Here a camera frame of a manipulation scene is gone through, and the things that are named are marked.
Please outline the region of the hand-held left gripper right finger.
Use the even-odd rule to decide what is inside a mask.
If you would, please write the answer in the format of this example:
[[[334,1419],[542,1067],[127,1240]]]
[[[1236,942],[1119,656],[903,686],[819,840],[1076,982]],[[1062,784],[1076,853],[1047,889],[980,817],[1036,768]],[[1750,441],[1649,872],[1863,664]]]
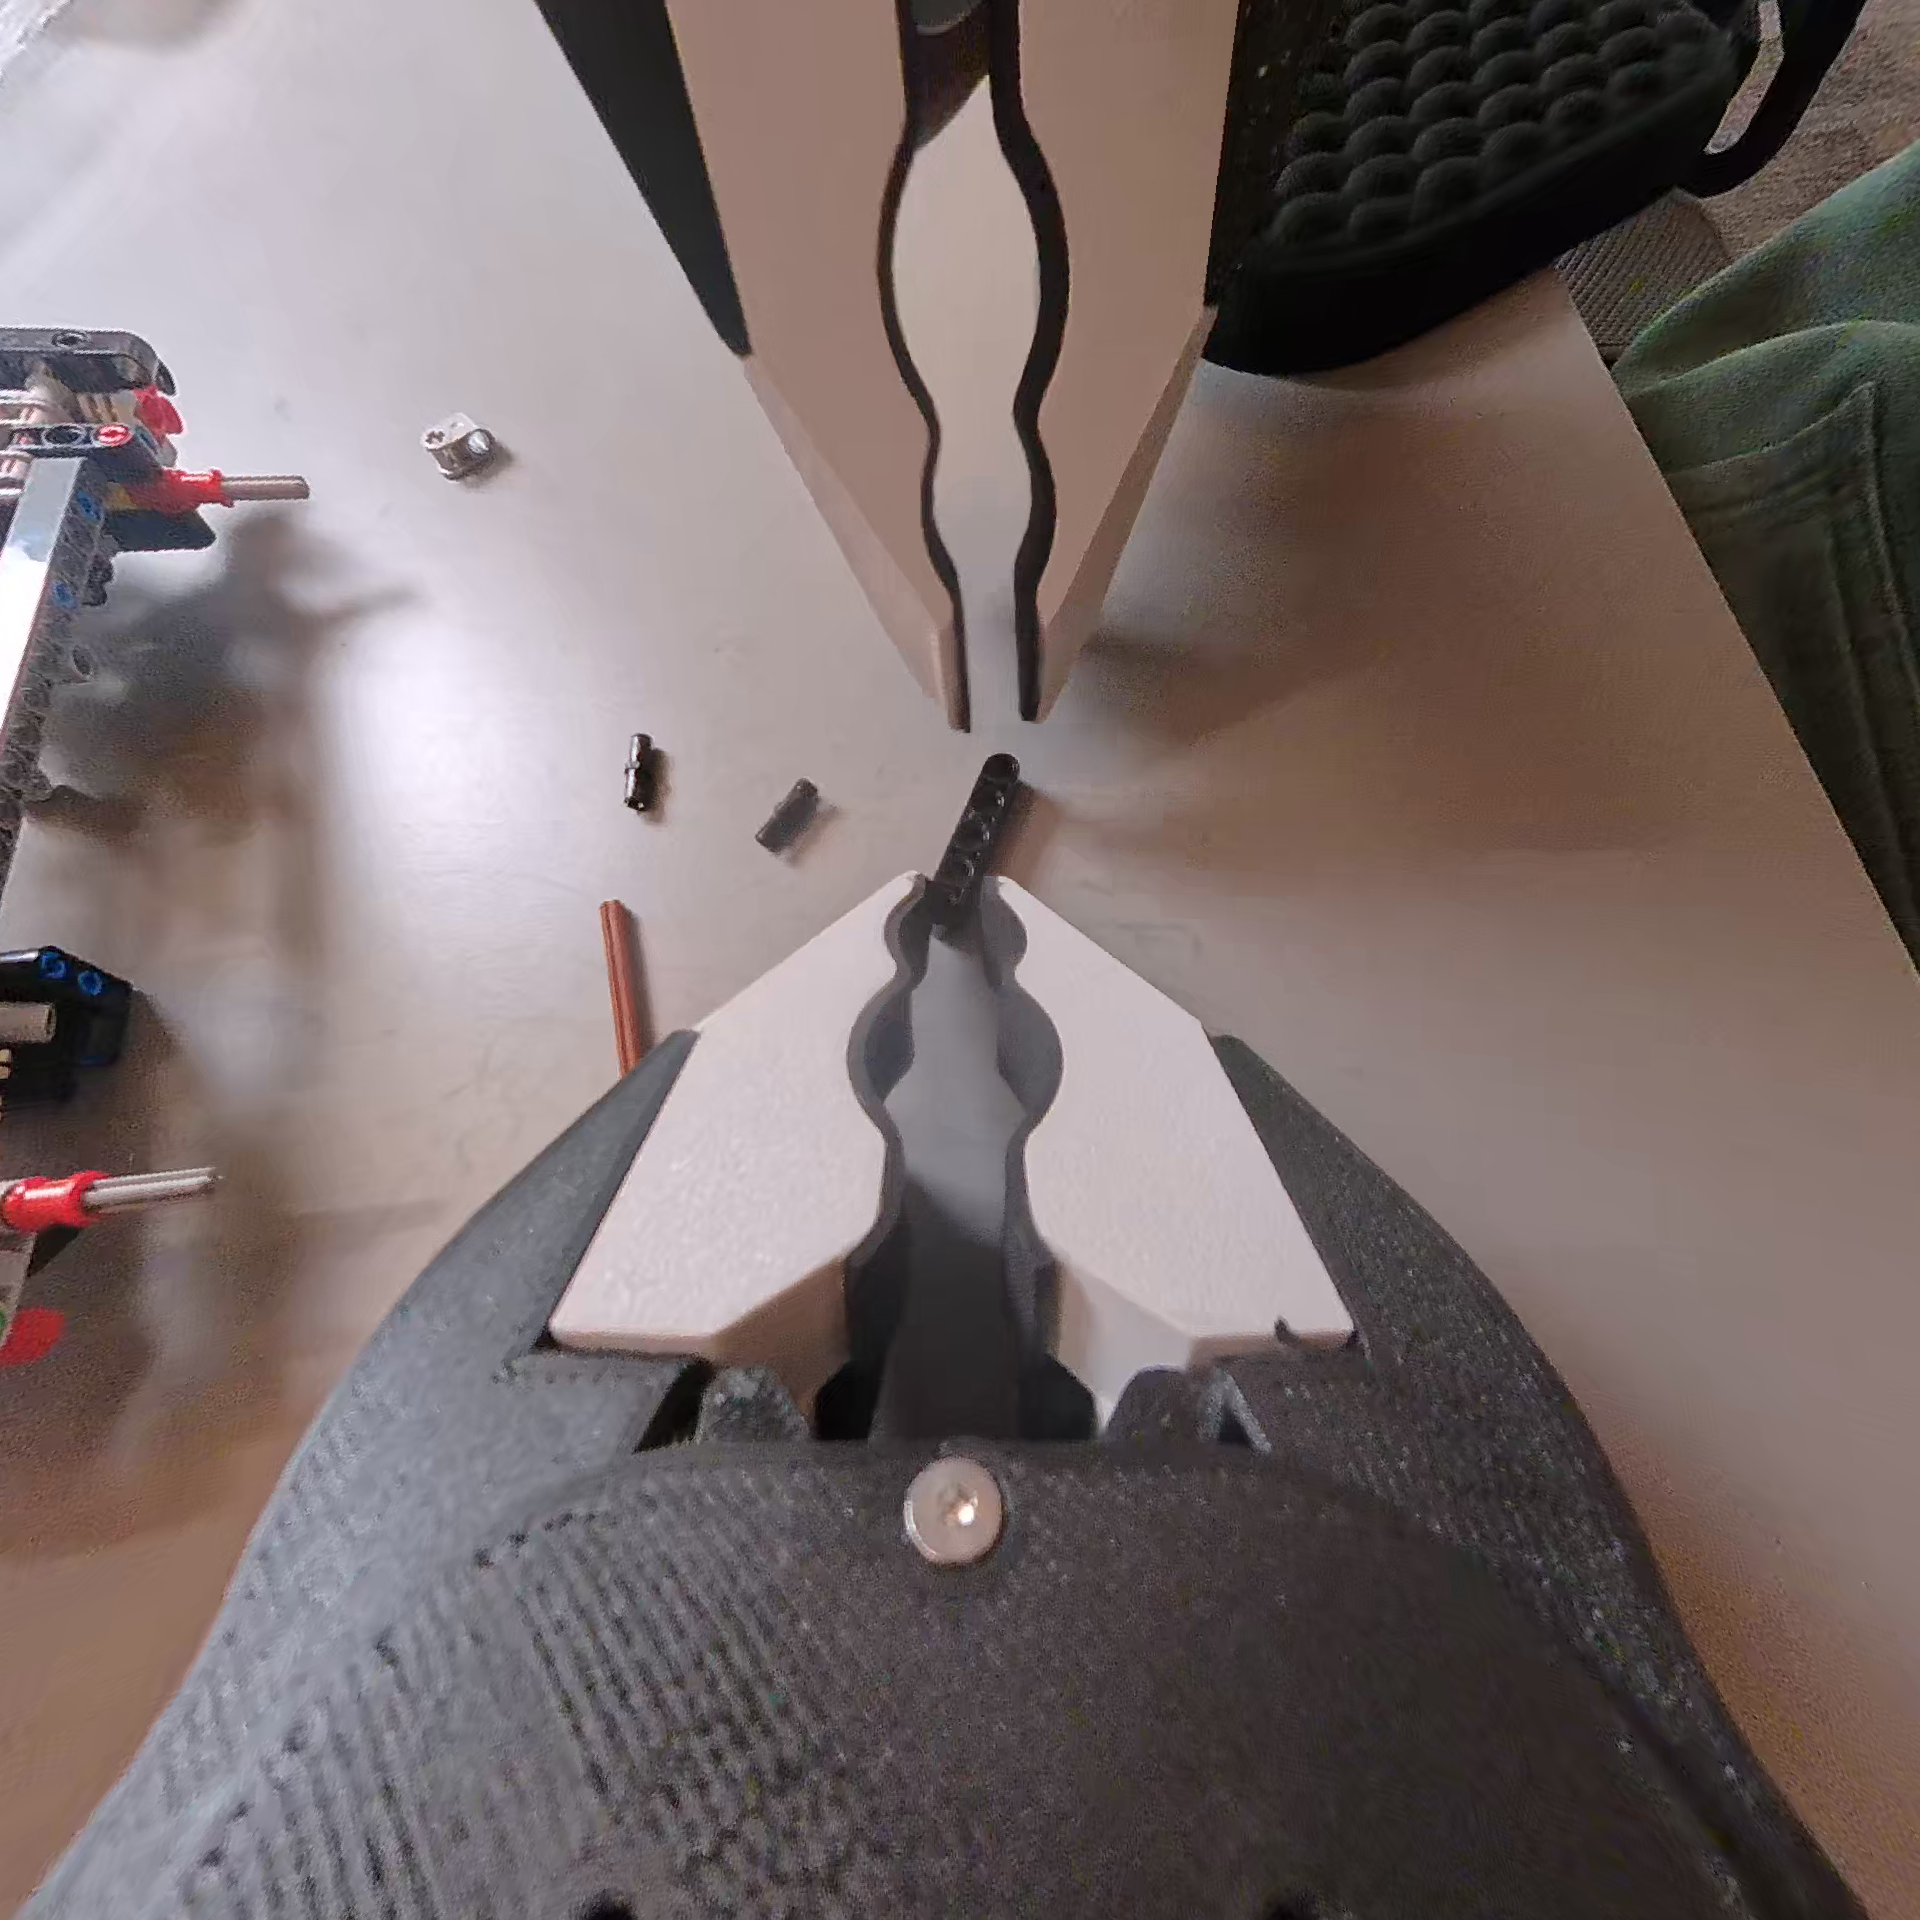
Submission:
[[[1044,1355],[1133,1380],[1346,1345],[1353,1316],[1206,1028],[1005,877],[982,887],[980,961],[1021,1112],[1007,1262]]]

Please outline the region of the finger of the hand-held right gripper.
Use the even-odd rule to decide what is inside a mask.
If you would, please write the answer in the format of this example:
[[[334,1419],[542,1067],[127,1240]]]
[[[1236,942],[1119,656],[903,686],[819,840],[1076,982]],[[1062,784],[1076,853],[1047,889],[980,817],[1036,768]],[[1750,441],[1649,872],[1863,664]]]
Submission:
[[[894,286],[917,29],[891,3],[670,3],[740,300],[743,371],[905,670],[969,728],[965,622],[931,526],[939,423]]]
[[[1041,307],[1015,387],[1031,510],[1015,556],[1017,699],[1041,723],[1105,607],[1214,309],[1234,3],[993,7],[999,150]]]

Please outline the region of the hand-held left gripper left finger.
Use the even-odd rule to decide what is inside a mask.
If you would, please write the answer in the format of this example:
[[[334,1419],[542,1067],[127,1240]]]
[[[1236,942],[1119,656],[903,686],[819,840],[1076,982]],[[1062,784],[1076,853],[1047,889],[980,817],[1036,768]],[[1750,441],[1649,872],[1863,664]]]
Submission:
[[[924,960],[901,872],[692,1028],[670,1091],[548,1316],[569,1353],[759,1366],[849,1360],[849,1271],[899,1199],[887,1088]]]

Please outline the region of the black lego beam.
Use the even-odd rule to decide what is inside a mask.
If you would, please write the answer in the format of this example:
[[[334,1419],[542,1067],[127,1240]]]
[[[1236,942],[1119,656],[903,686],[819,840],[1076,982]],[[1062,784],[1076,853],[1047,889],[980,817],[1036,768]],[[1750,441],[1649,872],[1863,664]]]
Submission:
[[[925,880],[924,904],[937,937],[954,942],[969,925],[1021,793],[1021,765],[1015,753],[994,751],[982,759],[941,857]]]

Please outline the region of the lego car chassis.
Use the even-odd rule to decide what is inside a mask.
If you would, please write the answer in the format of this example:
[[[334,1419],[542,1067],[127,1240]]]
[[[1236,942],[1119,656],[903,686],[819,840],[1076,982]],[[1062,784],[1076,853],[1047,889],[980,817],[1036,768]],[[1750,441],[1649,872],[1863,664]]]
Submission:
[[[205,513],[308,499],[294,472],[178,461],[175,382],[139,336],[101,326],[3,328],[3,876],[42,799],[42,737],[57,691],[84,676],[73,646],[123,556],[202,552]],[[3,950],[4,1110],[71,1096],[119,1061],[135,991],[68,949]],[[7,1174],[3,1361],[44,1357],[65,1331],[28,1284],[86,1230],[204,1197],[209,1167]]]

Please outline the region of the brown lego axle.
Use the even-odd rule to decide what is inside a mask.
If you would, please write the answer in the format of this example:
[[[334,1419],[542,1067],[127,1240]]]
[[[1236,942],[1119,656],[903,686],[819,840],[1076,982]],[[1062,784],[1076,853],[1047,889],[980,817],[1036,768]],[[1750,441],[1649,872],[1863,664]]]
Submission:
[[[617,1073],[633,1071],[652,1047],[641,975],[641,937],[633,912],[617,897],[597,910],[607,972]]]

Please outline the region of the black textured cushion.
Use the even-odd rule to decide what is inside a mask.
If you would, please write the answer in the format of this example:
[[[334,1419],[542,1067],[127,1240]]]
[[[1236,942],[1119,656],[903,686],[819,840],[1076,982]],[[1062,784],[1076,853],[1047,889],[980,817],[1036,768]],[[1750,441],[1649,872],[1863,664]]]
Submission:
[[[1757,40],[1756,5],[1341,5],[1206,361],[1351,367],[1549,267],[1682,183]]]

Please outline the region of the person's green clothing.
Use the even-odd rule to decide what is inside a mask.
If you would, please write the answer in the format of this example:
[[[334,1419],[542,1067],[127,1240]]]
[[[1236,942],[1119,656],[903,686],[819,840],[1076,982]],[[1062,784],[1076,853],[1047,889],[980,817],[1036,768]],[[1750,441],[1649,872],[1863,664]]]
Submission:
[[[1918,955],[1918,147],[1645,324],[1615,387]]]

